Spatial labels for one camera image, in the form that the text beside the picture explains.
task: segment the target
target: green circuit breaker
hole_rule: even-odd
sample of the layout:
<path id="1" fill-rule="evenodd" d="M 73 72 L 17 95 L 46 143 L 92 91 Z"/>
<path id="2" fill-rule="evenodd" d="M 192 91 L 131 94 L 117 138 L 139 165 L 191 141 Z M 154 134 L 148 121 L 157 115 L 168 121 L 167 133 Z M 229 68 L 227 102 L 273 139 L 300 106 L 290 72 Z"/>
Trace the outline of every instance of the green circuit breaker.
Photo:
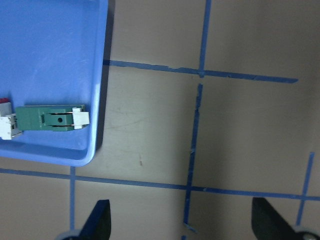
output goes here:
<path id="1" fill-rule="evenodd" d="M 85 105 L 33 105 L 15 109 L 19 130 L 71 131 L 89 124 Z"/>

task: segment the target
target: white component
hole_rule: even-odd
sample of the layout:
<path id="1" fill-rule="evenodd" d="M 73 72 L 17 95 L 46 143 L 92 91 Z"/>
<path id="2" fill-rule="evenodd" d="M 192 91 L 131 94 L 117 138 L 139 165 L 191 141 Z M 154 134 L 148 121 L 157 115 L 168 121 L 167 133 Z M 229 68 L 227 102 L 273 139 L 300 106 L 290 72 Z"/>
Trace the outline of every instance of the white component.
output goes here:
<path id="1" fill-rule="evenodd" d="M 16 126 L 15 116 L 15 114 L 0 116 L 0 138 L 3 140 L 12 140 L 22 133 Z"/>
<path id="2" fill-rule="evenodd" d="M 83 129 L 86 125 L 90 123 L 89 112 L 82 111 L 80 107 L 72 108 L 72 118 L 74 129 Z"/>
<path id="3" fill-rule="evenodd" d="M 0 103 L 0 117 L 12 114 L 11 102 Z"/>

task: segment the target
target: green electronic component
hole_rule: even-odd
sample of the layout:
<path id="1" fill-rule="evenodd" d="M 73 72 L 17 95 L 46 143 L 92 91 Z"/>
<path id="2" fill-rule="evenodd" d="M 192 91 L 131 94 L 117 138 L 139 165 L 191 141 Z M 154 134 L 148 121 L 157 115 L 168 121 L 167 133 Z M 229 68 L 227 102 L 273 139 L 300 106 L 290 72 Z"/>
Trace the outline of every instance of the green electronic component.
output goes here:
<path id="1" fill-rule="evenodd" d="M 85 105 L 35 105 L 15 109 L 17 126 L 25 130 L 71 131 L 89 124 Z"/>

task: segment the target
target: blue tray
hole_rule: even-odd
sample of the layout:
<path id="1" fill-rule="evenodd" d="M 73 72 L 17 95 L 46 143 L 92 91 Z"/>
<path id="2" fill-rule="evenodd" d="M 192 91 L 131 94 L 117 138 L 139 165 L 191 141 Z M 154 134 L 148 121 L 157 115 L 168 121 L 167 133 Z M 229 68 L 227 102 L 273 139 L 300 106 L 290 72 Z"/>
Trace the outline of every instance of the blue tray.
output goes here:
<path id="1" fill-rule="evenodd" d="M 68 166 L 96 151 L 108 0 L 1 0 L 0 98 L 24 105 L 85 104 L 90 125 L 0 139 L 0 156 Z"/>

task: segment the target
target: red part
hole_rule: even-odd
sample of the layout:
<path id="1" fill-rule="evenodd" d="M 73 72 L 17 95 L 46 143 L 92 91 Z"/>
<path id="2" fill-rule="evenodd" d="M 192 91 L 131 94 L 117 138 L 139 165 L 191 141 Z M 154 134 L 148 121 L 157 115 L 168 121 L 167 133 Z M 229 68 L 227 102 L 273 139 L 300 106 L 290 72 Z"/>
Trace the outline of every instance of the red part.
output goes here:
<path id="1" fill-rule="evenodd" d="M 8 103 L 9 102 L 9 98 L 0 98 L 0 104 L 4 104 L 4 103 Z"/>

